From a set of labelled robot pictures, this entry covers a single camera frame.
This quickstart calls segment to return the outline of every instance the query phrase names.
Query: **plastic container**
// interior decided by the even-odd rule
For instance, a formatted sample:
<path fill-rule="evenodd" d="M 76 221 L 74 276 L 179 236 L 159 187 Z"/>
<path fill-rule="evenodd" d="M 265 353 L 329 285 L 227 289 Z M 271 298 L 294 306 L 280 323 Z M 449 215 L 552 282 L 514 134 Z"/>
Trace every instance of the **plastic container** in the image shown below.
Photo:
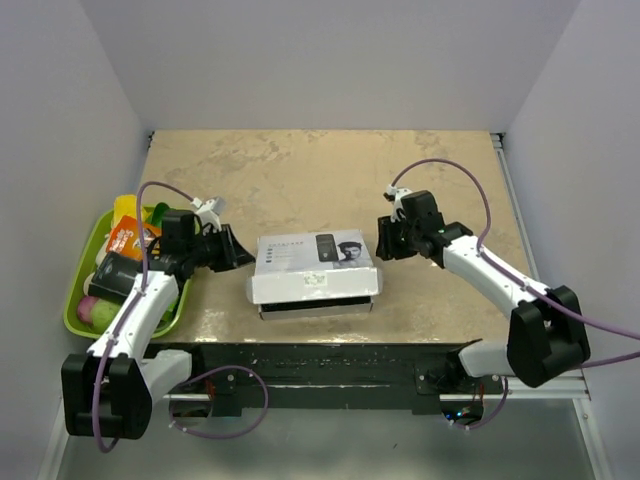
<path fill-rule="evenodd" d="M 95 332 L 91 325 L 87 325 L 80 321 L 78 315 L 76 314 L 76 308 L 78 307 L 80 299 L 84 296 L 84 293 L 82 292 L 84 280 L 96 269 L 95 258 L 98 250 L 100 250 L 100 247 L 104 244 L 105 236 L 108 235 L 111 231 L 112 218 L 113 210 L 105 213 L 93 227 L 93 231 L 91 232 L 89 241 L 87 242 L 87 245 L 84 247 L 84 251 L 82 252 L 82 257 L 80 258 L 80 263 L 78 265 L 78 268 L 76 269 L 76 274 L 73 278 L 73 284 L 71 285 L 71 290 L 69 292 L 69 295 L 67 296 L 67 301 L 65 303 L 63 314 L 64 324 L 71 333 L 75 333 L 76 335 L 80 335 L 81 337 L 99 338 L 101 335 L 101 333 Z M 184 288 L 182 289 L 182 296 L 180 297 L 180 302 L 178 303 L 176 314 L 173 317 L 173 320 L 171 320 L 171 322 L 163 326 L 161 329 L 156 329 L 152 338 L 162 337 L 178 325 L 178 322 L 180 322 L 180 318 L 182 316 L 182 309 L 184 308 L 184 304 L 189 295 L 190 288 L 191 280 L 187 280 Z"/>

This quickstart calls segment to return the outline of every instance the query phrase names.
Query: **smartphone picture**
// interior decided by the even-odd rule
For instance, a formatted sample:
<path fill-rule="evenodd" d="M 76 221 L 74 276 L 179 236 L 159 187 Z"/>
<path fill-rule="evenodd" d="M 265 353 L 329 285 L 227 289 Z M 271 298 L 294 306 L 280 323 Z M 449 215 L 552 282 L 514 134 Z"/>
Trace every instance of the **smartphone picture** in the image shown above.
<path fill-rule="evenodd" d="M 339 260 L 338 248 L 332 234 L 316 235 L 316 246 L 318 247 L 318 260 L 321 262 L 337 262 Z"/>

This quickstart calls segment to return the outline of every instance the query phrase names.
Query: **orange bag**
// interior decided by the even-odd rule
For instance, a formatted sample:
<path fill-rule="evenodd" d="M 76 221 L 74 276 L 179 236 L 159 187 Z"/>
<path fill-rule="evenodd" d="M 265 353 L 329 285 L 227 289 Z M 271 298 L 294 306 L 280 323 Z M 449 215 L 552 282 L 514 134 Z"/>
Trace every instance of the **orange bag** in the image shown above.
<path fill-rule="evenodd" d="M 162 230 L 148 223 L 143 224 L 144 227 L 144 245 L 145 248 L 159 237 Z M 111 230 L 109 243 L 107 244 L 107 252 L 117 252 L 135 260 L 142 260 L 142 250 L 140 250 L 140 240 L 138 239 L 138 226 L 136 219 L 125 215 L 120 223 Z"/>

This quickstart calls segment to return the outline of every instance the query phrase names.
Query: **cardboard box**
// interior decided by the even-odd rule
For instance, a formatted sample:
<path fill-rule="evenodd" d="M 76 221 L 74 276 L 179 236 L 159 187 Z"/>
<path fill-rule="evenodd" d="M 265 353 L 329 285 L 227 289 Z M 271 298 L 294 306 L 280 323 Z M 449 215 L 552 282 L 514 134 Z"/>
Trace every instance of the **cardboard box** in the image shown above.
<path fill-rule="evenodd" d="M 382 291 L 360 230 L 258 239 L 247 298 L 267 319 L 368 312 Z"/>

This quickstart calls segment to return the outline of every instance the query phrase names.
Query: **wooden table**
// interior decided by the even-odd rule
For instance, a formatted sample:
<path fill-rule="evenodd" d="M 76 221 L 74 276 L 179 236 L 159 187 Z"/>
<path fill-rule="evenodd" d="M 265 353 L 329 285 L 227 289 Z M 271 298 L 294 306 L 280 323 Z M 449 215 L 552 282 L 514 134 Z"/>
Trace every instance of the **wooden table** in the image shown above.
<path fill-rule="evenodd" d="M 487 190 L 493 229 L 487 245 L 523 272 L 527 264 L 502 172 L 486 132 L 213 130 L 158 131 L 142 181 L 163 180 L 201 199 L 227 200 L 223 221 L 255 253 L 260 235 L 359 228 L 375 252 L 382 193 L 407 164 L 444 157 L 474 172 Z M 457 170 L 428 165 L 403 182 L 431 190 L 445 221 L 474 232 L 484 211 L 473 184 Z M 149 189 L 145 203 L 181 198 Z M 430 261 L 378 262 L 384 290 L 370 314 L 263 321 L 245 296 L 253 267 L 195 276 L 181 325 L 162 342 L 461 343 L 506 339 L 507 320 L 460 278 Z"/>

